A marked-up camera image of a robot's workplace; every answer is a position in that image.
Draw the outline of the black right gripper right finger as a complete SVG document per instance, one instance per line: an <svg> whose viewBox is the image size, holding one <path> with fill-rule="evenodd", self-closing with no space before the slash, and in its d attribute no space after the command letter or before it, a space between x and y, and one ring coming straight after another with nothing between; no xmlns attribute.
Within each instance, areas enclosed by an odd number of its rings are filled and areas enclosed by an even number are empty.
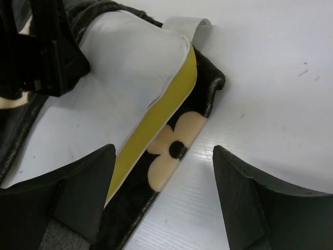
<svg viewBox="0 0 333 250"><path fill-rule="evenodd" d="M332 195L276 178L217 145L213 168L230 249L332 249Z"/></svg>

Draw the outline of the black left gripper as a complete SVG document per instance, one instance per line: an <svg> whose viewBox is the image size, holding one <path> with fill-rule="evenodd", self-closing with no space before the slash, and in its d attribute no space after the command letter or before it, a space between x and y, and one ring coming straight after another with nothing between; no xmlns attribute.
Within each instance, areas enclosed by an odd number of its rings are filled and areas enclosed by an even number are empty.
<svg viewBox="0 0 333 250"><path fill-rule="evenodd" d="M30 1L34 35L17 31L10 1L1 1L1 85L62 96L90 71L62 1Z"/></svg>

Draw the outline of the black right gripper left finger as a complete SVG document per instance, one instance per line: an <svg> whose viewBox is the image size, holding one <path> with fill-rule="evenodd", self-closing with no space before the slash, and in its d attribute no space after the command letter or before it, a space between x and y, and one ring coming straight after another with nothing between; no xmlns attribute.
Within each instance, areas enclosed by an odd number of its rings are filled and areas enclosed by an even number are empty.
<svg viewBox="0 0 333 250"><path fill-rule="evenodd" d="M75 249L95 243L116 149L107 144L36 178L1 189L1 249Z"/></svg>

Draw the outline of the white pillow yellow edge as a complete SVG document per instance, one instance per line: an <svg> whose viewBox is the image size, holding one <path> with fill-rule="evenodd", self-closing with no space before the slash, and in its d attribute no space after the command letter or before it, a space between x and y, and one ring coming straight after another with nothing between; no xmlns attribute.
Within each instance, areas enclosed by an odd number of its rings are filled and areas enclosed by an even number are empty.
<svg viewBox="0 0 333 250"><path fill-rule="evenodd" d="M161 191L180 162L169 150L190 147L206 122L197 111L187 111L168 124L199 85L192 45L199 26L210 21L171 17L158 28L126 11L97 17L80 42L91 72L69 93L47 100L1 187L113 144L117 159L107 199L144 151L157 155L144 176Z"/></svg>

